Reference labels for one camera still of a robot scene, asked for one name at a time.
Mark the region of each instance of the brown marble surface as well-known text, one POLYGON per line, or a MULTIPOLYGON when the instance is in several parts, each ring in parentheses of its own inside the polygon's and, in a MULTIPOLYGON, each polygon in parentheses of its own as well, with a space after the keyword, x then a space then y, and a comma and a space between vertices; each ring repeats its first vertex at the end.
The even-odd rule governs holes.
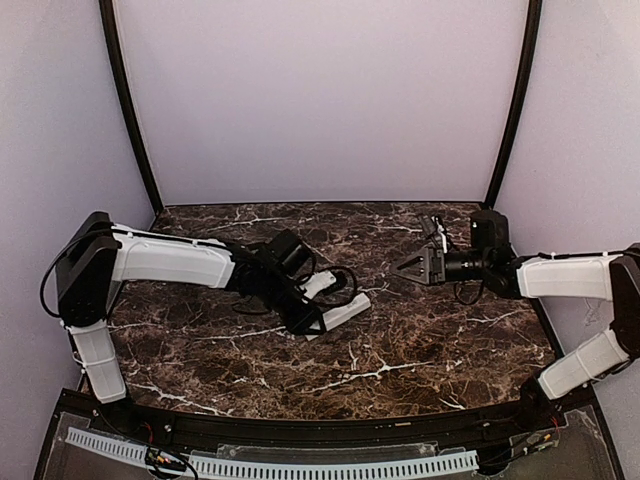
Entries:
POLYGON ((269 419, 385 418, 480 407, 517 398, 553 354, 525 301, 464 306, 450 285, 388 274, 425 243, 417 214, 441 214, 468 239, 473 204, 322 203, 169 207, 155 231, 268 241, 290 228, 319 266, 352 267, 372 308, 313 340, 286 333, 274 314, 234 313, 237 294, 129 282, 111 317, 125 380, 140 403, 269 419))

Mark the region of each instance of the curved black pole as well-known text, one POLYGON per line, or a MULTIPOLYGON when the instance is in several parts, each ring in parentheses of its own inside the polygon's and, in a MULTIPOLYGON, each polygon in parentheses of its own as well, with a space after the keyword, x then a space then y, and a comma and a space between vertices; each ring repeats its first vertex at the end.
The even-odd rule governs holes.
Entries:
POLYGON ((522 41, 522 52, 520 53, 520 64, 518 65, 518 75, 516 84, 513 89, 513 97, 511 98, 511 107, 509 108, 509 116, 504 129, 502 143, 496 165, 491 176, 491 183, 487 196, 484 199, 485 208, 493 208, 500 193, 500 187, 504 180, 504 174, 507 171, 507 164, 511 156, 513 142, 516 138, 518 123, 520 122, 520 114, 524 105, 524 98, 527 94, 527 86, 529 84, 529 76, 531 75, 531 65, 533 64, 533 54, 536 49, 536 40, 538 38, 538 27, 540 26, 540 16, 542 13, 542 0, 529 0, 529 11, 527 13, 527 24, 524 30, 524 39, 522 41))
POLYGON ((140 133, 140 126, 138 125, 138 118, 136 117, 136 111, 133 107, 133 99, 131 97, 131 91, 129 90, 127 74, 124 69, 122 50, 120 49, 118 27, 116 25, 115 12, 113 10, 113 0, 99 0, 99 3, 104 39, 107 43, 109 61, 111 62, 111 71, 116 84, 116 90, 118 91, 118 98, 120 99, 122 116, 124 117, 124 122, 127 126, 127 132, 129 133, 129 140, 131 141, 133 154, 136 157, 138 169, 140 170, 144 187, 147 190, 149 201, 151 202, 153 211, 158 215, 164 209, 164 205, 160 198, 158 185, 156 184, 153 172, 151 171, 151 164, 149 163, 147 151, 144 148, 142 134, 140 133))

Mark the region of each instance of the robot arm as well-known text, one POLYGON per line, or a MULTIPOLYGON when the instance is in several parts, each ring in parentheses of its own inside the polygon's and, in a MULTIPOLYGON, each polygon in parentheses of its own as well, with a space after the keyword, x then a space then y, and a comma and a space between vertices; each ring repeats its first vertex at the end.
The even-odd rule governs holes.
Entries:
POLYGON ((309 260, 315 264, 309 247, 289 230, 269 243, 245 246, 135 230, 114 225, 106 213, 95 212, 52 264, 57 315, 73 336, 96 397, 108 403, 126 396, 105 320, 112 282, 183 282, 255 296, 295 335, 323 334, 370 306, 366 295, 357 294, 355 278, 344 267, 295 278, 309 260), (353 286, 347 300, 336 304, 313 300, 345 288, 349 283, 345 272, 353 286))
POLYGON ((434 217, 422 220, 431 244, 395 262, 391 273, 423 285, 482 280, 503 298, 586 297, 613 301, 614 321, 603 332, 547 366, 521 388, 522 424, 574 388, 619 371, 640 357, 640 244, 624 251, 516 257, 506 217, 495 211, 471 216, 471 248, 457 250, 434 217))

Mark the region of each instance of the white wall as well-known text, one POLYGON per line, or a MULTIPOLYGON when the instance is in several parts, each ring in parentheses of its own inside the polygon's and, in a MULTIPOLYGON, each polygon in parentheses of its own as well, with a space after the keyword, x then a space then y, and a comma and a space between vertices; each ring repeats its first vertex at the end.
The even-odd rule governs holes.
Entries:
MULTIPOLYGON (((496 207, 509 216, 519 253, 613 250, 640 241, 638 45, 637 1, 545 2, 496 207)), ((599 321, 585 326, 583 300, 545 304, 567 351, 612 318, 605 305, 599 321)), ((626 476, 639 479, 640 366, 596 390, 626 476)))
POLYGON ((0 479, 32 478, 79 372, 38 302, 53 256, 93 210, 152 211, 119 111, 97 1, 4 2, 0 15, 0 479))
POLYGON ((526 0, 118 0, 168 204, 484 198, 526 0))

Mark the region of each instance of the black metal frame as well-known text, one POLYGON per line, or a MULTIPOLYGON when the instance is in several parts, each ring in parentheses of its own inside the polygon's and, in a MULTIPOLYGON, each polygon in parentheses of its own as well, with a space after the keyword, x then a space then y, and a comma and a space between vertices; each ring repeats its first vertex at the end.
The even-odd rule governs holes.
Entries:
POLYGON ((99 0, 99 3, 104 39, 109 53, 113 80, 118 92, 118 98, 120 99, 122 116, 127 126, 129 140, 131 141, 131 147, 133 148, 133 153, 136 157, 136 162, 138 164, 138 169, 140 170, 140 175, 142 176, 144 187, 147 191, 147 196, 149 197, 153 211, 158 215, 164 209, 164 205, 162 204, 160 191, 158 190, 158 185, 153 176, 149 157, 144 147, 140 125, 138 124, 138 118, 136 117, 136 111, 133 105, 131 90, 129 90, 129 81, 127 80, 127 72, 124 68, 122 48, 118 37, 118 26, 116 24, 115 11, 113 9, 113 0, 99 0))
MULTIPOLYGON (((145 189, 157 219, 158 215, 163 211, 164 205, 145 150, 133 98, 129 89, 113 0, 99 0, 99 4, 105 41, 122 114, 145 189)), ((481 203, 484 208, 493 208, 495 206, 504 180, 531 74, 541 12, 542 0, 530 0, 509 115, 491 182, 484 202, 481 203)), ((531 300, 531 305, 540 319, 556 357, 563 356, 560 342, 542 304, 539 300, 534 299, 531 300)), ((623 479, 622 469, 611 434, 592 388, 589 387, 570 394, 564 404, 566 410, 572 406, 593 406, 603 430, 616 476, 619 479, 623 479)), ((46 466, 45 452, 49 451, 53 442, 53 435, 57 428, 60 413, 70 412, 93 418, 93 409, 98 406, 95 399, 87 395, 69 390, 62 392, 54 415, 51 418, 34 476, 35 479, 40 479, 44 475, 46 466)), ((513 413, 515 407, 515 402, 510 402, 463 412, 392 420, 292 422, 228 419, 135 406, 140 411, 152 412, 161 421, 174 425, 171 435, 167 437, 167 443, 174 447, 206 450, 215 450, 218 443, 222 441, 225 443, 244 442, 244 444, 252 445, 297 447, 304 445, 313 445, 315 447, 356 447, 371 446, 373 442, 376 445, 384 445, 398 442, 438 441, 440 448, 448 446, 465 446, 473 449, 494 448, 504 443, 510 436, 518 433, 515 427, 501 424, 495 428, 479 430, 470 428, 471 424, 477 424, 478 420, 481 419, 508 416, 513 413)), ((93 419, 93 426, 108 431, 108 428, 102 425, 99 419, 93 419)))
MULTIPOLYGON (((590 405, 593 407, 616 478, 623 480, 611 434, 604 421, 598 400, 591 387, 577 390, 563 401, 565 411, 590 405)), ((90 419, 91 427, 113 433, 101 418, 94 415, 103 409, 89 395, 63 390, 49 423, 34 479, 44 478, 48 453, 54 441, 62 412, 90 419)), ((517 410, 517 402, 456 411, 438 415, 422 415, 384 420, 280 421, 252 420, 172 412, 151 407, 133 406, 139 418, 153 419, 157 425, 171 425, 170 433, 162 432, 158 446, 190 452, 215 452, 221 444, 269 446, 285 448, 358 448, 437 442, 439 449, 465 447, 467 450, 496 449, 508 446, 511 436, 522 433, 515 425, 498 423, 488 428, 483 420, 509 417, 517 410)))
MULTIPOLYGON (((129 81, 124 66, 122 56, 122 46, 118 36, 118 27, 115 18, 113 0, 99 0, 100 14, 102 16, 102 27, 104 30, 105 42, 111 62, 111 71, 113 79, 120 99, 120 107, 129 133, 129 139, 133 148, 138 169, 142 176, 147 196, 153 207, 154 212, 158 215, 164 209, 160 191, 156 183, 149 157, 147 155, 144 141, 140 130, 138 118, 136 116, 131 90, 129 89, 129 81)), ((485 208, 493 208, 495 206, 502 181, 509 163, 511 150, 518 130, 520 115, 524 105, 524 99, 529 84, 529 76, 531 75, 531 66, 533 64, 533 55, 536 47, 538 36, 538 28, 540 26, 540 17, 542 13, 542 0, 529 0, 529 9, 527 13, 527 22, 522 42, 522 51, 520 54, 520 62, 518 65, 518 74, 509 108, 509 115, 500 144, 498 158, 491 177, 489 189, 483 202, 485 208)))
POLYGON ((495 206, 502 181, 504 180, 504 174, 507 171, 511 150, 513 149, 513 142, 515 141, 518 124, 520 123, 522 106, 524 105, 524 99, 527 94, 527 86, 529 85, 529 76, 531 75, 531 66, 533 65, 533 54, 536 49, 541 15, 542 0, 529 0, 529 11, 527 13, 527 24, 522 41, 518 75, 516 76, 516 84, 513 89, 511 107, 509 107, 509 116, 507 117, 507 124, 504 129, 502 143, 500 144, 500 151, 498 152, 496 165, 493 169, 487 196, 484 199, 484 206, 486 208, 493 208, 495 206))

